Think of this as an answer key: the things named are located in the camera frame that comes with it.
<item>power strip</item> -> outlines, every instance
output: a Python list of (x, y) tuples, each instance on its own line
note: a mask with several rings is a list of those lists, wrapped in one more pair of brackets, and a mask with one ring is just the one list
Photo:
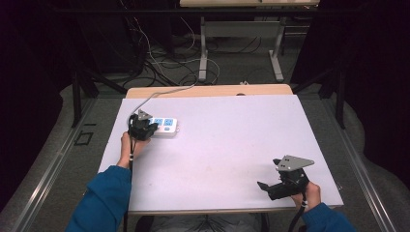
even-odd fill
[(173, 137), (178, 132), (178, 120), (174, 118), (150, 118), (150, 124), (158, 123), (153, 137)]

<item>blue sleeve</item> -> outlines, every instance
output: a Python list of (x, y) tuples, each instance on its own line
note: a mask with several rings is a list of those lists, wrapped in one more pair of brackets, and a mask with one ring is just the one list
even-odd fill
[(66, 231), (117, 231), (131, 194), (129, 169), (110, 166), (88, 185)]
[(340, 212), (331, 210), (321, 203), (302, 215), (307, 232), (348, 232), (356, 231), (349, 220)]

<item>table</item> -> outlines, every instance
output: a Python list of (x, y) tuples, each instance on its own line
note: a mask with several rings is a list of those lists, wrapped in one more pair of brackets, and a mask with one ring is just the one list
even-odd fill
[[(170, 89), (129, 90), (99, 171), (116, 163), (130, 109)], [(177, 118), (180, 131), (173, 138), (152, 138), (134, 161), (129, 214), (294, 209), (289, 197), (271, 201), (256, 183), (278, 184), (272, 159), (284, 155), (314, 160), (305, 171), (324, 189), (323, 201), (331, 207), (343, 204), (298, 97), (287, 85), (197, 86), (161, 95), (141, 108), (154, 117)]]
[[(320, 0), (181, 0), (182, 7), (189, 8), (220, 8), (220, 7), (294, 7), (314, 6)], [(206, 48), (207, 37), (261, 37), (275, 38), (274, 49), (269, 50), (269, 55), (274, 70), (275, 78), (282, 82), (278, 62), (278, 51), (286, 25), (286, 17), (279, 21), (206, 21), (201, 17), (201, 60), (199, 65), (198, 79), (206, 79), (208, 50)]]

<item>hand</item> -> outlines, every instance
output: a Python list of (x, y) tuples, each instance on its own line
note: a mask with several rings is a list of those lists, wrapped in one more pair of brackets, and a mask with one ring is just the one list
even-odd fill
[[(307, 207), (305, 208), (305, 212), (309, 211), (310, 209), (313, 209), (322, 202), (322, 199), (320, 197), (320, 187), (312, 182), (309, 182), (307, 184), (306, 196)], [(292, 195), (290, 197), (292, 197), (293, 201), (295, 202), (296, 208), (299, 210), (301, 208), (303, 201), (302, 194), (299, 193), (297, 195)]]
[(151, 141), (151, 139), (147, 139), (145, 141), (135, 140), (134, 138), (130, 139), (130, 135), (127, 131), (125, 131), (123, 133), (123, 136), (121, 137), (121, 157), (117, 162), (117, 166), (130, 168), (131, 141), (132, 146), (135, 145), (133, 146), (133, 158), (136, 159), (142, 152), (142, 149)]

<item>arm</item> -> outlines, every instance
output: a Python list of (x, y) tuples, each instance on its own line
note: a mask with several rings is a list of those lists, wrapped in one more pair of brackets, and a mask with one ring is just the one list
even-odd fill
[(116, 231), (128, 209), (131, 194), (129, 160), (131, 143), (137, 157), (147, 141), (131, 141), (124, 132), (121, 138), (121, 157), (117, 165), (99, 173), (88, 185), (87, 192), (77, 205), (66, 231)]
[[(302, 215), (308, 232), (323, 231), (356, 231), (349, 220), (340, 212), (331, 210), (321, 202), (320, 187), (312, 182), (307, 184), (307, 208)], [(302, 204), (302, 195), (291, 196), (299, 209)]]

